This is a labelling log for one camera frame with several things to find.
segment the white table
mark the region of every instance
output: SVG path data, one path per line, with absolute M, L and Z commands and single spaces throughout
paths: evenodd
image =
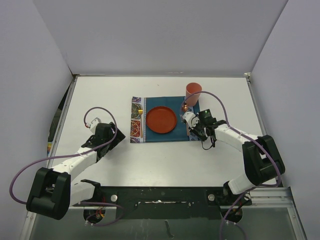
M 80 76 L 55 155 L 72 154 L 85 143 L 91 132 L 84 126 L 84 114 L 89 108 L 100 106 L 111 111 L 126 138 L 98 163 L 82 172 L 76 181 L 89 179 L 102 186 L 222 186 L 245 171 L 242 153 L 225 143 L 217 142 L 216 148 L 205 151 L 200 141 L 129 142 L 132 96 L 184 96 L 190 82 L 201 84 L 204 91 L 212 92 L 222 100 L 232 126 L 262 135 L 245 78 Z M 209 108 L 217 120 L 225 119 L 219 102 L 212 96 L 202 94 L 199 104 L 201 110 Z M 99 109 L 91 111 L 87 121 L 95 117 L 105 123 L 111 121 L 111 117 Z M 207 147 L 210 143 L 207 141 L 204 145 Z M 53 165 L 62 161 L 56 159 Z

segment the orange plate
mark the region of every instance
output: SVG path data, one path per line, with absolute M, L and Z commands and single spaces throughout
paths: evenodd
M 171 108 L 156 106 L 146 114 L 146 125 L 158 134 L 166 134 L 177 125 L 177 117 Z

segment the white panel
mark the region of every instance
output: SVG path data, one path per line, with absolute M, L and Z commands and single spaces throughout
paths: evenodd
M 320 236 L 320 1 L 290 0 L 254 67 L 252 86 L 282 155 L 309 240 Z
M 47 153 L 49 127 L 72 76 L 31 0 L 0 1 L 1 239 L 17 240 L 26 206 L 9 196 L 13 176 Z M 37 165 L 18 178 L 26 201 Z
M 34 0 L 74 74 L 199 76 L 250 72 L 286 2 Z

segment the wire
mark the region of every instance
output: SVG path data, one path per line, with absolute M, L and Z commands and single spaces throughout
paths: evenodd
M 104 196 L 102 197 L 102 201 L 103 201 L 103 203 L 106 202 L 106 198 L 105 198 Z M 100 214 L 103 218 L 105 217 L 104 214 L 101 212 L 101 210 L 102 210 L 103 208 L 104 208 L 104 207 L 101 206 L 101 207 L 99 207 L 99 208 L 96 209 L 95 215 L 96 215 L 97 217 L 98 217 L 98 214 Z
M 229 221 L 229 222 L 230 222 L 230 223 L 233 223 L 234 225 L 236 225 L 236 226 L 240 229 L 240 231 L 241 231 L 241 232 L 243 233 L 243 235 L 244 235 L 244 239 L 245 239 L 245 240 L 248 239 L 248 236 L 247 236 L 245 230 L 244 230 L 238 223 L 233 222 L 233 221 Z
M 201 146 L 204 150 L 209 150 L 214 147 L 215 143 L 213 142 L 212 138 L 210 138 L 210 140 L 211 140 L 211 146 L 209 148 L 204 148 L 204 141 L 201 141 Z
M 21 174 L 24 170 L 26 170 L 27 168 L 29 168 L 29 167 L 31 167 L 31 166 L 33 166 L 33 165 L 35 165 L 35 164 L 41 163 L 41 162 L 43 162 L 43 161 L 50 160 L 50 159 L 64 159 L 64 158 L 73 158 L 73 157 L 78 157 L 78 156 L 81 156 L 81 155 L 82 155 L 82 156 L 83 156 L 83 155 L 86 155 L 86 154 L 88 154 L 88 153 L 91 153 L 92 151 L 95 151 L 95 150 L 97 150 L 97 149 L 99 149 L 99 148 L 102 148 L 102 147 L 110 144 L 110 143 L 116 138 L 117 132 L 118 132 L 118 127 L 117 127 L 116 119 L 115 119 L 115 117 L 111 114 L 111 112 L 109 112 L 107 109 L 105 109 L 105 108 L 103 108 L 103 107 L 95 106 L 95 107 L 90 108 L 90 109 L 85 113 L 85 115 L 84 115 L 84 118 L 83 118 L 84 124 L 86 125 L 86 117 L 87 117 L 88 113 L 89 113 L 90 111 L 92 111 L 93 109 L 102 109 L 102 110 L 105 110 L 105 111 L 111 116 L 111 118 L 112 118 L 112 120 L 113 120 L 113 122 L 114 122 L 114 128 L 115 128 L 114 135 L 113 135 L 113 137 L 111 138 L 111 140 L 110 140 L 110 141 L 107 141 L 107 142 L 105 142 L 105 143 L 103 143 L 103 144 L 101 144 L 101 145 L 99 145 L 99 146 L 96 146 L 96 147 L 94 147 L 94 148 L 92 148 L 92 149 L 90 149 L 90 150 L 88 150 L 88 151 L 81 152 L 81 154 L 80 154 L 80 153 L 76 153 L 76 154 L 71 154 L 71 155 L 49 156 L 49 157 L 45 157 L 45 158 L 42 158 L 42 159 L 33 161 L 32 163 L 24 166 L 24 167 L 23 167 L 20 171 L 18 171 L 18 173 L 13 177 L 13 179 L 12 179 L 12 181 L 11 181 L 11 183 L 10 183 L 9 193 L 10 193 L 10 196 L 11 196 L 11 198 L 12 198 L 13 200 L 15 200 L 15 201 L 16 201 L 17 203 L 19 203 L 19 204 L 24 204 L 24 205 L 27 204 L 27 202 L 22 201 L 22 200 L 16 198 L 16 196 L 14 195 L 14 192 L 13 192 L 14 184 L 15 184 L 17 178 L 18 178 L 18 177 L 20 176 L 20 174 Z
M 249 200 L 247 200 L 247 201 L 245 201 L 244 203 L 240 203 L 240 205 L 238 206 L 238 208 L 235 210 L 235 211 L 233 211 L 232 212 L 232 214 L 236 214 L 237 212 L 239 212 L 240 211 L 240 209 L 244 206 L 244 205 L 246 205 L 247 203 L 249 203 L 250 202 L 250 199 Z
M 123 210 L 122 214 L 120 216 L 118 216 L 115 220 L 107 222 L 107 223 L 104 223 L 104 224 L 97 224 L 97 223 L 89 222 L 89 218 L 95 216 L 96 214 L 94 213 L 94 214 L 89 215 L 85 219 L 85 221 L 86 222 L 88 221 L 90 224 L 92 224 L 92 226 L 95 226 L 95 227 L 106 227 L 106 226 L 109 226 L 111 224 L 114 224 L 114 223 L 118 222 L 125 215 L 125 208 L 123 206 L 120 206 L 120 205 L 114 204 L 114 203 L 83 201 L 83 202 L 81 202 L 81 205 L 94 205 L 94 206 L 99 205 L 99 206 L 104 206 L 104 207 L 117 207 L 117 208 L 120 208 L 120 209 Z
M 227 126 L 233 130 L 234 132 L 236 132 L 237 134 L 239 135 L 242 135 L 244 138 L 248 139 L 249 141 L 253 142 L 265 155 L 266 157 L 270 160 L 272 166 L 274 167 L 274 170 L 276 172 L 276 175 L 277 175 L 277 181 L 275 184 L 261 184 L 259 186 L 255 186 L 255 187 L 252 187 L 246 191 L 244 191 L 243 193 L 241 193 L 239 195 L 239 197 L 234 201 L 234 203 L 230 206 L 230 208 L 228 209 L 228 211 L 226 212 L 226 214 L 224 215 L 224 217 L 222 218 L 222 221 L 221 221 L 221 224 L 220 224 L 220 227 L 219 227 L 219 239 L 222 240 L 222 230 L 223 230 L 223 226 L 224 226 L 224 222 L 226 220 L 226 217 L 228 216 L 228 214 L 230 213 L 230 211 L 233 209 L 233 207 L 237 204 L 237 202 L 239 202 L 239 200 L 245 195 L 246 192 L 249 192 L 249 191 L 252 191 L 253 189 L 257 188 L 257 187 L 278 187 L 280 184 L 281 184 L 281 174 L 280 174 L 280 171 L 278 169 L 278 166 L 276 165 L 275 161 L 273 160 L 273 158 L 270 156 L 270 154 L 254 139 L 252 139 L 251 137 L 239 132 L 237 129 L 235 129 L 234 127 L 232 127 L 229 123 L 229 120 L 228 120 L 228 115 L 227 115 L 227 111 L 226 111 L 226 108 L 225 108 L 225 105 L 223 104 L 223 102 L 221 101 L 221 99 L 219 97 L 217 97 L 216 95 L 214 95 L 213 93 L 211 92 L 208 92 L 208 91 L 197 91 L 193 94 L 191 94 L 190 96 L 186 97 L 184 99 L 184 101 L 182 102 L 181 106 L 180 106 L 180 117 L 182 117 L 183 113 L 182 113 L 182 107 L 185 103 L 186 100 L 188 100 L 191 96 L 193 95 L 196 95 L 196 94 L 200 94 L 200 93 L 204 93 L 204 94 L 209 94 L 211 96 L 213 96 L 215 99 L 218 100 L 218 102 L 220 103 L 222 109 L 223 109 L 223 113 L 224 113 L 224 118 L 225 118 L 225 122 L 227 124 Z

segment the patterned cloth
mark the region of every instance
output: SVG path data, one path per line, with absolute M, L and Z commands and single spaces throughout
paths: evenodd
M 177 141 L 197 141 L 195 135 L 187 134 L 187 126 L 180 120 L 180 106 L 184 96 L 163 96 L 163 97 L 132 97 L 131 102 L 131 143 L 154 143 L 154 142 L 177 142 Z M 175 128 L 165 134 L 152 131 L 146 126 L 146 116 L 151 109 L 165 106 L 171 108 L 177 118 Z M 194 107 L 189 107 L 188 111 L 198 113 L 199 103 Z

